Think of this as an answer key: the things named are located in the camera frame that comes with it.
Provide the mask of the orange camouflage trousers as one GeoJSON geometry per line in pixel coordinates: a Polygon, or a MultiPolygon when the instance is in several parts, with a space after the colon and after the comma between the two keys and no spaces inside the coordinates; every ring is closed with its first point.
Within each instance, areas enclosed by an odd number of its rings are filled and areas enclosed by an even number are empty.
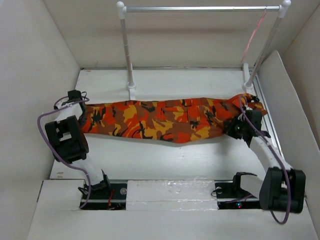
{"type": "Polygon", "coordinates": [[[242,113],[240,99],[247,99],[252,110],[268,112],[249,93],[229,99],[183,98],[160,101],[128,100],[86,105],[86,134],[130,139],[158,140],[175,144],[217,138],[224,135],[224,122],[242,113]]]}

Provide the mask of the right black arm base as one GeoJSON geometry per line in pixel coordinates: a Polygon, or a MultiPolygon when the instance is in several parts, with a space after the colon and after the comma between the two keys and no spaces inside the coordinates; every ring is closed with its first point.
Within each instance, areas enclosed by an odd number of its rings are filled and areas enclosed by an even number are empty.
{"type": "Polygon", "coordinates": [[[259,200],[251,193],[236,186],[232,180],[215,180],[211,196],[217,201],[218,210],[259,210],[259,200]]]}

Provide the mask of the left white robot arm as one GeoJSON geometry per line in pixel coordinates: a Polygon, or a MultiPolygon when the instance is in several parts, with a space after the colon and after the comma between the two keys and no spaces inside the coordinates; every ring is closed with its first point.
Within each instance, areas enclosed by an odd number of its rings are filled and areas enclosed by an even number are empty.
{"type": "Polygon", "coordinates": [[[86,176],[87,183],[81,190],[104,199],[111,194],[112,187],[104,171],[95,166],[89,157],[89,145],[82,131],[87,120],[85,100],[79,90],[69,91],[66,98],[54,104],[58,116],[46,123],[44,129],[54,150],[54,158],[86,176]]]}

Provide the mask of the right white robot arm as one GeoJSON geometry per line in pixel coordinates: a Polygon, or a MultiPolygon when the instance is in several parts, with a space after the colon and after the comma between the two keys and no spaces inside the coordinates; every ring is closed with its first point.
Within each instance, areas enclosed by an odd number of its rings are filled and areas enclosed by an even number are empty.
{"type": "Polygon", "coordinates": [[[238,173],[240,180],[231,184],[231,191],[237,197],[249,192],[263,210],[299,214],[304,207],[306,175],[281,156],[270,134],[261,129],[262,118],[257,110],[244,110],[224,123],[224,134],[243,140],[265,171],[264,178],[249,172],[238,173]]]}

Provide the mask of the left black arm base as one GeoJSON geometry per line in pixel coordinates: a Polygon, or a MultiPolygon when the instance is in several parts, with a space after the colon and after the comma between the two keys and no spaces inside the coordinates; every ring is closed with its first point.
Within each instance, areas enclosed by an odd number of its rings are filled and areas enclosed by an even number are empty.
{"type": "Polygon", "coordinates": [[[127,181],[111,181],[111,190],[104,192],[93,190],[87,203],[81,210],[119,211],[126,209],[127,181]]]}

